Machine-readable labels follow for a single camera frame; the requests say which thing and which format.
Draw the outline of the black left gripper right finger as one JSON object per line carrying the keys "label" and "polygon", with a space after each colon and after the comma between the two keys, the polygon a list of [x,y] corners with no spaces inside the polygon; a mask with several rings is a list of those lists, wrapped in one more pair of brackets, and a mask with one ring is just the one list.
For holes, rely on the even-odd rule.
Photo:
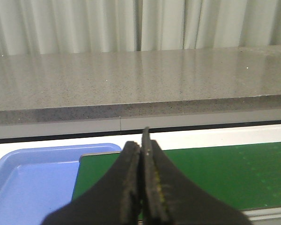
{"label": "black left gripper right finger", "polygon": [[188,179],[166,156],[149,128],[142,133],[145,225],[249,225],[248,217]]}

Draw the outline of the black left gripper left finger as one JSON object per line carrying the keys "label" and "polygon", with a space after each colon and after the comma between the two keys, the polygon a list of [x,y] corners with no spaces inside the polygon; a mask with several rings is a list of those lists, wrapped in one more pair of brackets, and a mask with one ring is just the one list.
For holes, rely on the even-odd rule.
{"label": "black left gripper left finger", "polygon": [[44,218],[44,225],[136,225],[141,210],[140,147],[125,143],[106,174],[89,190]]}

